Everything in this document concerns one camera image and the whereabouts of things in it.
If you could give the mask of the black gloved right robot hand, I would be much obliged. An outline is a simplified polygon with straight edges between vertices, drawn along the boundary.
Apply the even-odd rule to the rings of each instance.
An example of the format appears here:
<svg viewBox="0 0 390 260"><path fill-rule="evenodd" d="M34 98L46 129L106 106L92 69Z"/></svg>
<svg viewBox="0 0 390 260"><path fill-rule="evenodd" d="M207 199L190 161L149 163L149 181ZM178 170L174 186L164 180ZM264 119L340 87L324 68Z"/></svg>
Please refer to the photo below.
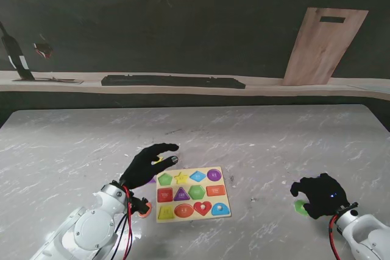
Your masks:
<svg viewBox="0 0 390 260"><path fill-rule="evenodd" d="M350 206L345 190L327 173L321 173L317 177L303 177L294 182L290 193L297 197L300 192L308 199L303 207L313 219L333 216L342 207Z"/></svg>

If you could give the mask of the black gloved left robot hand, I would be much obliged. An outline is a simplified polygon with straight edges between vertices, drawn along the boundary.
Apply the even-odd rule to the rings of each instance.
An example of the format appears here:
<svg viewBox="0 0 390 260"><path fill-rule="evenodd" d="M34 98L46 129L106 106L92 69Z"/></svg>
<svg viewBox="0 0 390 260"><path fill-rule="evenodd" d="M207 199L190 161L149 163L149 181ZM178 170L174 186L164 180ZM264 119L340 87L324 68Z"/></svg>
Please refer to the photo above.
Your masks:
<svg viewBox="0 0 390 260"><path fill-rule="evenodd" d="M159 163L152 164L159 160L159 155L165 152L176 152L179 146L177 144L154 144L143 149L138 153L125 172L119 179L119 184L130 190L144 186L150 182L155 175L163 172L178 162L177 156L170 156Z"/></svg>

